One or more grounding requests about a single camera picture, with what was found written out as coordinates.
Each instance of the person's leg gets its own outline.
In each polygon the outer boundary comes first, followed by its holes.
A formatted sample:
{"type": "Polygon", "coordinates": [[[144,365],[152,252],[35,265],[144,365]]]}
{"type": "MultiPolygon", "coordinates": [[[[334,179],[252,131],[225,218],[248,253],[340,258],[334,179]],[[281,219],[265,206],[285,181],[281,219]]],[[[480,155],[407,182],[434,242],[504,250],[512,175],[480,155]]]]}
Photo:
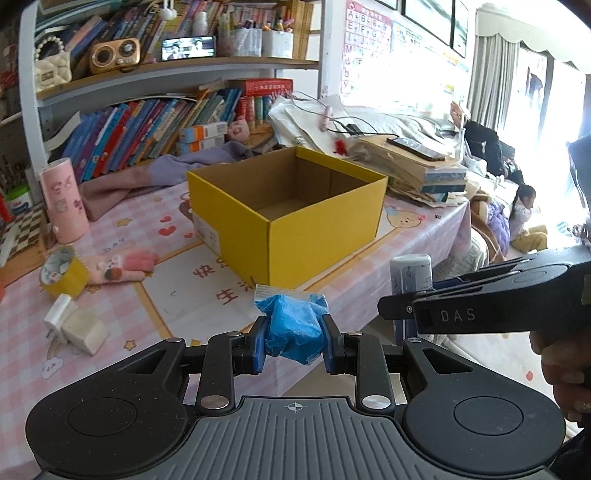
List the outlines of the person's leg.
{"type": "Polygon", "coordinates": [[[548,236],[544,232],[537,233],[522,233],[515,240],[511,242],[513,248],[516,248],[521,253],[528,253],[532,250],[546,250],[548,248],[548,236]]]}
{"type": "Polygon", "coordinates": [[[545,233],[548,235],[548,229],[545,225],[533,226],[527,229],[528,233],[545,233]]]}

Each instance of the white bottle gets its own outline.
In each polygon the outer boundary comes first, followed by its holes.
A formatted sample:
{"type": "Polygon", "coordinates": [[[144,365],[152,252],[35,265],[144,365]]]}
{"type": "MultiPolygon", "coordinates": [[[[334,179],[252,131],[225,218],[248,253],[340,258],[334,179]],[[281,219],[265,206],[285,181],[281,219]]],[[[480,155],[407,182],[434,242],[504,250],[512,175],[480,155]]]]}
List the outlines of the white bottle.
{"type": "Polygon", "coordinates": [[[197,12],[193,17],[193,28],[191,33],[194,37],[207,35],[207,12],[197,12]]]}

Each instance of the pen holder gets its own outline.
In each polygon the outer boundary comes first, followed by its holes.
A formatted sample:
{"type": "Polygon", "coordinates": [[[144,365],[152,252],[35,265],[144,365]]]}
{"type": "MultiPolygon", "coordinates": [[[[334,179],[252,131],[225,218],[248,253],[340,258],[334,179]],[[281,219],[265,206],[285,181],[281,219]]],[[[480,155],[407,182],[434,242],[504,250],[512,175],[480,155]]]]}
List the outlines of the pen holder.
{"type": "Polygon", "coordinates": [[[262,56],[279,59],[293,58],[294,34],[268,30],[262,33],[262,56]]]}
{"type": "Polygon", "coordinates": [[[260,57],[262,30],[239,28],[218,38],[217,51],[222,57],[260,57]]]}

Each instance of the blue plastic bag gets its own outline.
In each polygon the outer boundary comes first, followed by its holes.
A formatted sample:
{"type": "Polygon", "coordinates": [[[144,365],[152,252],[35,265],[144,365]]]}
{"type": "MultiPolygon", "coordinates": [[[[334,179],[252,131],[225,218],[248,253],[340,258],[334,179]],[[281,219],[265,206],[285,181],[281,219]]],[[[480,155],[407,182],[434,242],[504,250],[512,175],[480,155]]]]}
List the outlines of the blue plastic bag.
{"type": "Polygon", "coordinates": [[[273,295],[255,301],[255,305],[271,317],[265,338],[267,355],[310,365],[322,353],[324,335],[320,318],[329,312],[323,297],[312,296],[311,301],[305,301],[273,295]]]}

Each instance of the gold radio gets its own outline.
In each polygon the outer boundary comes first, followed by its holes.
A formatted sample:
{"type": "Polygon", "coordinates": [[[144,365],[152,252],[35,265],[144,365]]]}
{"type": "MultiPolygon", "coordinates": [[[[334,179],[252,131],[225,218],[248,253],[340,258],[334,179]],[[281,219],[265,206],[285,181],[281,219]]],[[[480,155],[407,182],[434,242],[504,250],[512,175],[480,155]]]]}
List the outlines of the gold radio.
{"type": "Polygon", "coordinates": [[[133,67],[139,63],[141,52],[137,38],[123,38],[97,43],[90,49],[90,71],[93,75],[133,67]]]}

